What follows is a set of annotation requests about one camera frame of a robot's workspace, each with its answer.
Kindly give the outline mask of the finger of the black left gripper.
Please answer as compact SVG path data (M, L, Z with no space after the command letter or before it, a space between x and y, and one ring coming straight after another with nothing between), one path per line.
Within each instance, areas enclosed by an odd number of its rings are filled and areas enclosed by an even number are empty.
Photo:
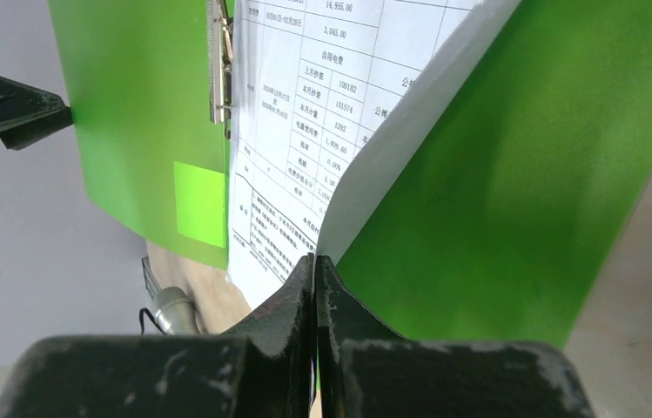
M52 92L0 76L0 140L22 150L73 125L71 108Z

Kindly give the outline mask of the white paper files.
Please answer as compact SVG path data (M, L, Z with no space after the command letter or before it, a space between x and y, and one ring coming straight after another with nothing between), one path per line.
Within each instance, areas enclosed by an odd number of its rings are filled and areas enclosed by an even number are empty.
M250 307L338 260L516 1L240 1L227 275Z

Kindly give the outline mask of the metal folder clip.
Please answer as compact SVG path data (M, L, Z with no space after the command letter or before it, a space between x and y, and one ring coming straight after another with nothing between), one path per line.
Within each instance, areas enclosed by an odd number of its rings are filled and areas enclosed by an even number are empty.
M231 138L233 19L226 1L207 0L206 29L210 120L221 125L225 139Z

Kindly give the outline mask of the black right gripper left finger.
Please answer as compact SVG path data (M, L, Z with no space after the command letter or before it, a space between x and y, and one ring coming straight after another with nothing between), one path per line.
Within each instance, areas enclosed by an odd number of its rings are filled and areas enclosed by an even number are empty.
M314 257L217 335L40 340L0 391L0 417L306 417L314 392Z

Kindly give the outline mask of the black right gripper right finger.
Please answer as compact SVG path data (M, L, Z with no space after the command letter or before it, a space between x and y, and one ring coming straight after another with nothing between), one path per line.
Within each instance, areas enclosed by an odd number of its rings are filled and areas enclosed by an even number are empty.
M538 341L410 340L313 260L325 417L591 417L564 354Z

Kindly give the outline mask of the green plastic folder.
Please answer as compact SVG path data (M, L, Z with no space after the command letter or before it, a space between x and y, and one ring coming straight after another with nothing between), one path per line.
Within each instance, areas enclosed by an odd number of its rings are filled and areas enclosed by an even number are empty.
M85 190L227 271L231 138L210 120L206 1L52 1ZM562 346L652 171L652 1L518 8L344 254L414 339Z

